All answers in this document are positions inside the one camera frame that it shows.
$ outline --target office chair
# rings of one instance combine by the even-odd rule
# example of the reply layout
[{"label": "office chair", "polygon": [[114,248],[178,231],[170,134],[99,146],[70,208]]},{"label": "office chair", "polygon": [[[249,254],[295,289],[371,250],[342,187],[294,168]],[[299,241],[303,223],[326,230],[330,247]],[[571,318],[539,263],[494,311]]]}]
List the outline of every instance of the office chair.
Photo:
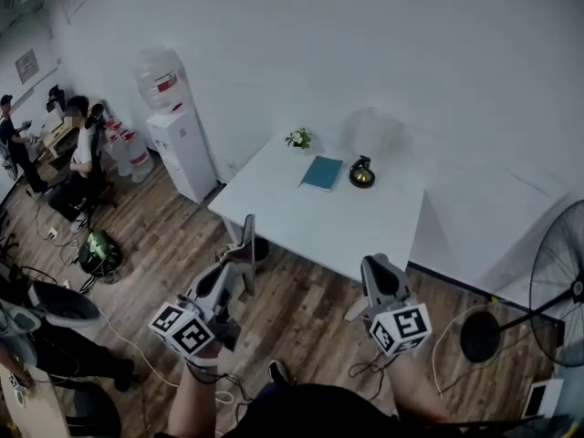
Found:
[{"label": "office chair", "polygon": [[88,215],[88,229],[91,229],[91,216],[95,209],[100,205],[110,205],[114,209],[118,205],[113,201],[108,193],[113,191],[114,183],[106,178],[106,171],[101,167],[101,151],[99,151],[99,142],[104,131],[104,122],[101,114],[103,113],[103,105],[96,104],[91,109],[91,117],[89,120],[94,121],[95,134],[91,140],[91,172],[89,173],[89,180],[95,186],[92,188],[92,193],[86,196],[86,201],[80,206],[79,210]]}]

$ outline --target fan stand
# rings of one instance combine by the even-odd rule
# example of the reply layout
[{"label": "fan stand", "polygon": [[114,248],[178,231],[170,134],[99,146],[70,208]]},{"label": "fan stand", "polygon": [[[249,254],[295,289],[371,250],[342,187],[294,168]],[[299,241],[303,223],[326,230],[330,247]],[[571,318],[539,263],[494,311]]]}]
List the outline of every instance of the fan stand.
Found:
[{"label": "fan stand", "polygon": [[496,318],[487,311],[471,315],[464,322],[460,334],[460,346],[464,356],[474,363],[493,358],[501,343],[501,333],[541,315],[544,311],[570,298],[573,298],[574,303],[584,303],[584,274],[579,274],[568,290],[552,298],[537,310],[530,311],[503,326],[499,326]]}]

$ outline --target teal notebook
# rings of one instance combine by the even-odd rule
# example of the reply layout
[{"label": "teal notebook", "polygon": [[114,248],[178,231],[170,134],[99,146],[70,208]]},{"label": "teal notebook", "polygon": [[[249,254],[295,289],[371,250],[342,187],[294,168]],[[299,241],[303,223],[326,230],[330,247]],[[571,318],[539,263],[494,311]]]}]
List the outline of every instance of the teal notebook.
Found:
[{"label": "teal notebook", "polygon": [[330,192],[339,176],[343,161],[317,156],[302,179],[302,183]]}]

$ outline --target man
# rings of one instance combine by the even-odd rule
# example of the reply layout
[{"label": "man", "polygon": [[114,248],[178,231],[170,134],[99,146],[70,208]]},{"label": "man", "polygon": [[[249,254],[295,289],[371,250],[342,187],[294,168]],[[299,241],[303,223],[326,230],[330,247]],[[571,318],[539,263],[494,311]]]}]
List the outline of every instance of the man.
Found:
[{"label": "man", "polygon": [[10,118],[10,110],[12,96],[5,94],[0,99],[0,110],[2,111],[2,122],[0,123],[0,141],[6,145],[12,160],[22,167],[26,175],[30,187],[37,195],[47,191],[47,182],[38,176],[37,168],[28,159],[28,151],[26,144],[29,143],[28,138],[22,138],[20,132],[27,130],[30,124],[24,125],[22,128],[15,129],[12,119]]},{"label": "man", "polygon": [[90,194],[93,185],[91,142],[95,135],[95,125],[92,118],[88,119],[88,111],[89,99],[85,96],[74,96],[67,103],[65,117],[70,119],[73,128],[79,130],[77,148],[71,158],[67,180],[48,199],[49,206],[71,222],[73,234],[80,232],[88,221],[87,214],[81,213],[78,208]]},{"label": "man", "polygon": [[[219,349],[206,349],[200,356],[201,364],[212,364],[211,359],[216,358]],[[448,411],[414,357],[402,354],[386,372],[401,420],[383,414],[370,402],[343,388],[292,385],[284,365],[272,360],[268,366],[271,383],[260,391],[249,404],[245,417],[225,437],[397,437],[415,434],[430,423],[449,420]],[[168,422],[171,436],[214,436],[215,385],[214,368],[185,365]]]}]

